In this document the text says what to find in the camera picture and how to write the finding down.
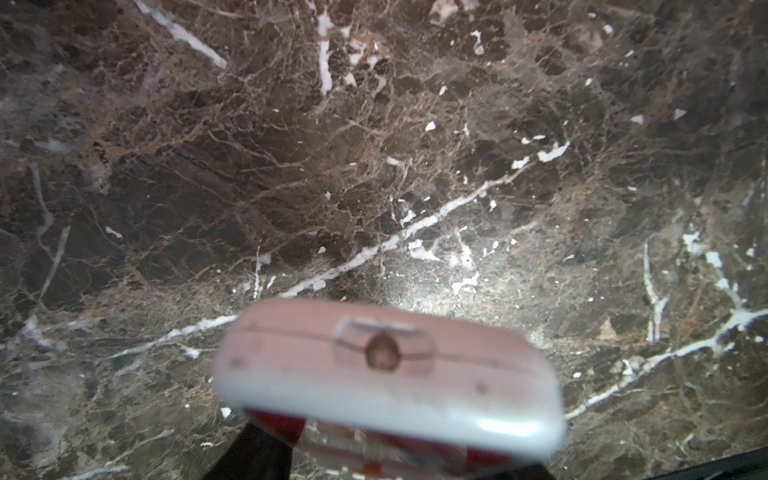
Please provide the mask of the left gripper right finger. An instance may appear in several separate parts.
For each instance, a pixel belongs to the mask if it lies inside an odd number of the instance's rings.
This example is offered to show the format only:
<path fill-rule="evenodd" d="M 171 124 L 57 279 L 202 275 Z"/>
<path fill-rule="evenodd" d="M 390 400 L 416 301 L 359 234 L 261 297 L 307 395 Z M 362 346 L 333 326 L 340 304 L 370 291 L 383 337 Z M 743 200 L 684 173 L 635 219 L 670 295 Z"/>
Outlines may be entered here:
<path fill-rule="evenodd" d="M 556 480 L 541 463 L 509 464 L 494 467 L 479 476 L 479 480 Z"/>

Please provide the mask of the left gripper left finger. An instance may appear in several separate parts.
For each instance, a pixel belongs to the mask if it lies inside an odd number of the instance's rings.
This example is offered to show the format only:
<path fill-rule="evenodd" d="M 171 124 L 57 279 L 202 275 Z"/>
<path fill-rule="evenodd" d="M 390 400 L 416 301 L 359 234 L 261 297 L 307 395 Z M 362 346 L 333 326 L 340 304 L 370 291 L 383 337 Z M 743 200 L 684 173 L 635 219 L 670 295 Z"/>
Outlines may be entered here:
<path fill-rule="evenodd" d="M 293 449 L 247 423 L 202 480 L 289 480 Z"/>

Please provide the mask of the white red remote control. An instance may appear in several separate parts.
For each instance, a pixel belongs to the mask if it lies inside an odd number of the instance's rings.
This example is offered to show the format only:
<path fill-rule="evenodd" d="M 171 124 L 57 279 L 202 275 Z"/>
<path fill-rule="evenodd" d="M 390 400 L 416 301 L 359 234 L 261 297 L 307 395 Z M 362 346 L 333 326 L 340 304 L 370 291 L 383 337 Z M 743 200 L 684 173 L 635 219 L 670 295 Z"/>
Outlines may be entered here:
<path fill-rule="evenodd" d="M 391 308 L 258 301 L 212 380 L 246 424 L 356 479 L 479 479 L 546 465 L 567 435 L 557 375 L 519 333 Z"/>

